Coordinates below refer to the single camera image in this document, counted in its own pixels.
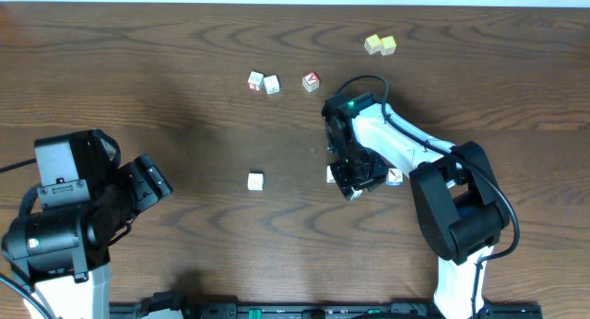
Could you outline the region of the white block blue pencil picture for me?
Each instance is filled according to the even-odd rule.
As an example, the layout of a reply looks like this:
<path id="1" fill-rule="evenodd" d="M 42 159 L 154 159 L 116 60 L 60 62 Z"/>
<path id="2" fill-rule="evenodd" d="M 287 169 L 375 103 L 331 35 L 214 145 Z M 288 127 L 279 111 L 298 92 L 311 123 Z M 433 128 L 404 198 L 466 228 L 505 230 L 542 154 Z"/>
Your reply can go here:
<path id="1" fill-rule="evenodd" d="M 389 168 L 386 185 L 387 186 L 400 186 L 404 182 L 404 174 L 397 168 Z"/>

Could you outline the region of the white block teal side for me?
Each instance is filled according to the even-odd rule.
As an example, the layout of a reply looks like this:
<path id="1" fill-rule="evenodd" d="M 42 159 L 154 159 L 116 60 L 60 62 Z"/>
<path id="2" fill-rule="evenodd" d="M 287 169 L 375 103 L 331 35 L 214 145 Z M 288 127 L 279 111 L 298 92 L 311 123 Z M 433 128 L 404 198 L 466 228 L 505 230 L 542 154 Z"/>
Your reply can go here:
<path id="1" fill-rule="evenodd" d="M 249 191 L 263 191 L 264 175 L 258 172 L 249 173 L 247 179 L 247 187 Z"/>

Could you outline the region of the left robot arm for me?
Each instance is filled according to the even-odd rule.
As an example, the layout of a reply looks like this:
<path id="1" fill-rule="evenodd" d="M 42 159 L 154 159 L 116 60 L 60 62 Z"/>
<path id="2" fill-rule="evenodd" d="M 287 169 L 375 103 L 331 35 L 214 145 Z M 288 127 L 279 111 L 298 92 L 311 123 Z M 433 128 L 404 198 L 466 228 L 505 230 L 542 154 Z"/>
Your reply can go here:
<path id="1" fill-rule="evenodd" d="M 135 219 L 173 191 L 147 154 L 72 181 L 37 187 L 42 210 L 24 211 L 2 243 L 32 317 L 107 318 L 109 248 Z"/>

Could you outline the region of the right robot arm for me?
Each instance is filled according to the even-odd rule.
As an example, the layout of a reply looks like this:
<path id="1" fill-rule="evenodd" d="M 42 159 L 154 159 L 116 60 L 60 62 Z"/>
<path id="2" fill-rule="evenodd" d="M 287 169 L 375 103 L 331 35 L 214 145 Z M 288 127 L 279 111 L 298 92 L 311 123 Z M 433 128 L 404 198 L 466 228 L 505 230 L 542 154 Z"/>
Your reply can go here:
<path id="1" fill-rule="evenodd" d="M 322 116 L 343 196 L 352 201 L 373 191 L 391 167 L 406 176 L 420 231 L 439 258 L 434 303 L 445 318 L 476 317 L 484 307 L 484 259 L 511 219 L 483 148 L 428 135 L 373 92 L 354 99 L 337 93 Z"/>

